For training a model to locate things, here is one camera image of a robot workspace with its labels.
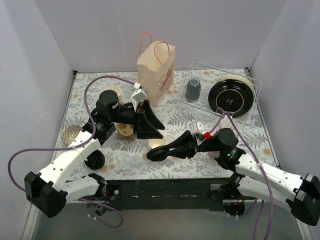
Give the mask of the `single brown paper cup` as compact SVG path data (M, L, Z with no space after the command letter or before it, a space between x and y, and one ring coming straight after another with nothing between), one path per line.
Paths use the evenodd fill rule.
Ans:
M160 146L165 146L166 144L167 144L167 139L165 136L163 136L161 139L160 138L149 139L147 146L150 149L155 149Z

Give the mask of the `printed kraft paper bag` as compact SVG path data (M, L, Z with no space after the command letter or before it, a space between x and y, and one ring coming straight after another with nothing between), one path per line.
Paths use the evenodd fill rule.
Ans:
M150 40L137 59L138 83L148 91L150 103L158 107L174 83L176 47L166 41Z

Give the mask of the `black plastic cup lid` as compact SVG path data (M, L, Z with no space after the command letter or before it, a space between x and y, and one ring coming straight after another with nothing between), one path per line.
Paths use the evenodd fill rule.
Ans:
M161 162L167 158L169 151L170 149L166 146L158 146L156 148L151 149L146 154L146 157L148 160L152 162Z

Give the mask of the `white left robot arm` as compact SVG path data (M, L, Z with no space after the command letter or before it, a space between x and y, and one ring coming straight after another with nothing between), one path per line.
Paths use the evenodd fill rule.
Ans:
M59 214L65 205L82 197L101 200L106 196L106 181L91 173L81 180L68 182L71 173L85 163L90 169L98 170L105 162L99 148L115 132L115 124L130 125L138 139L162 139L164 125L151 109L146 91L136 90L131 101L120 105L113 90L105 90L89 111L89 120L82 127L69 150L62 152L38 173L29 172L24 178L27 200L48 218Z

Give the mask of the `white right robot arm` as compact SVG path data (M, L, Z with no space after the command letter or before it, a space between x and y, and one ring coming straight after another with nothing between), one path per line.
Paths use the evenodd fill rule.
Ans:
M243 195L272 200L301 222L316 226L320 219L319 178L311 173L301 176L258 163L252 154L237 147L238 142L230 128L222 128L214 135L206 132L201 143L197 143L187 130L165 148L169 156L180 159L192 158L199 152L219 152L215 160L238 179L226 186L230 198L237 199Z

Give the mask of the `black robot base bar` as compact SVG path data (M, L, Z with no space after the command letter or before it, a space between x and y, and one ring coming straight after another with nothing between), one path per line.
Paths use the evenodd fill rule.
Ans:
M122 210L222 211L224 200L243 200L230 178L110 180L109 206Z

